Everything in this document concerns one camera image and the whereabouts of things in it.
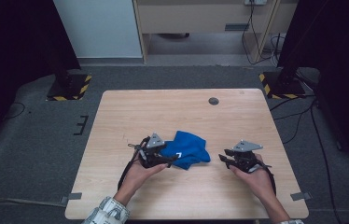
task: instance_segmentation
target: wall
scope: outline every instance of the wall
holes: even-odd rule
[[[132,0],[54,0],[78,58],[142,58]]]

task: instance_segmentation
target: blue towel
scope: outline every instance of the blue towel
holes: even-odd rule
[[[164,157],[178,155],[178,159],[173,162],[175,166],[187,170],[194,163],[210,161],[209,153],[205,149],[206,141],[195,134],[177,131],[174,141],[165,143],[166,148],[161,150],[161,155]]]

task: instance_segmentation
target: black curtain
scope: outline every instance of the black curtain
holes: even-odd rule
[[[300,0],[279,66],[320,71],[315,92],[320,108],[339,149],[349,151],[349,1]]]
[[[80,69],[53,1],[0,0],[0,122],[21,85],[55,74],[52,58]]]

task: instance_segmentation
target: wooden table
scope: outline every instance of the wooden table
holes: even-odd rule
[[[218,105],[208,100],[216,97]],[[255,151],[272,166],[277,197],[291,217],[308,216],[286,152],[258,89],[106,91],[103,94],[65,215],[84,219],[101,200],[117,191],[117,184],[133,155],[128,144],[157,133],[173,140],[176,131],[206,140],[211,161],[189,170],[171,167],[148,179],[128,208],[130,219],[255,219],[267,218],[264,207],[218,154],[240,140],[258,143]]]

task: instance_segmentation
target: stand base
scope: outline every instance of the stand base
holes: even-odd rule
[[[80,100],[90,84],[89,75],[70,75],[69,87],[63,88],[57,80],[52,84],[47,94],[48,101]]]
[[[304,98],[305,90],[297,80],[293,80],[289,85],[279,85],[278,78],[280,73],[264,72],[259,75],[268,98],[288,99],[288,98]]]

